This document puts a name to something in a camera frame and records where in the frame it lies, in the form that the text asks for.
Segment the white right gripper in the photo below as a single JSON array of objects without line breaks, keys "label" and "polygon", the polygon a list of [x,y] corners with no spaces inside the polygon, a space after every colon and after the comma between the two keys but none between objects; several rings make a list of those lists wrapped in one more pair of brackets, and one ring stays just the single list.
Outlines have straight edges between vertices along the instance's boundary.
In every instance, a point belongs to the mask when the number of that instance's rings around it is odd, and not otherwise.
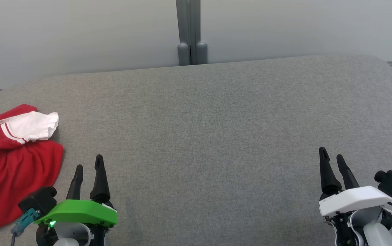
[{"label": "white right gripper", "polygon": [[318,203],[321,216],[334,228],[335,246],[392,246],[392,235],[382,223],[385,205],[392,197],[372,186],[360,187],[343,156],[336,157],[346,191],[329,163],[326,148],[320,147],[321,191],[329,196]]}]

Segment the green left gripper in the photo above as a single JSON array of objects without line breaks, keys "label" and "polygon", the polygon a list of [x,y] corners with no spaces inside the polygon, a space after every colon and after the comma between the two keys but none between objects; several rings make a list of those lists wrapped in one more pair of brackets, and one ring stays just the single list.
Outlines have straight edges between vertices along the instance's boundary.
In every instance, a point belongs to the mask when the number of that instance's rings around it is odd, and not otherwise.
[{"label": "green left gripper", "polygon": [[77,165],[66,200],[37,220],[38,246],[111,246],[108,236],[117,224],[117,211],[110,204],[110,191],[103,156],[96,155],[96,175],[90,200],[80,200],[83,166]]}]

